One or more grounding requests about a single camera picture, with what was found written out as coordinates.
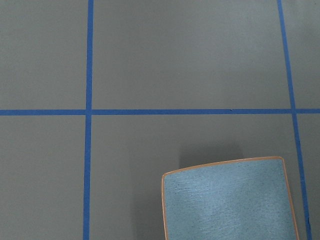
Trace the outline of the blue square plate orange rim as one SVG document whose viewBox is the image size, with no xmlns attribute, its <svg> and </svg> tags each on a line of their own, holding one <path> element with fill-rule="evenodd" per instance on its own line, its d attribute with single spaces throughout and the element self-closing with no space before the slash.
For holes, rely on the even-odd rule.
<svg viewBox="0 0 320 240">
<path fill-rule="evenodd" d="M 190 166 L 161 179 L 167 240 L 297 240 L 285 160 L 255 157 Z"/>
</svg>

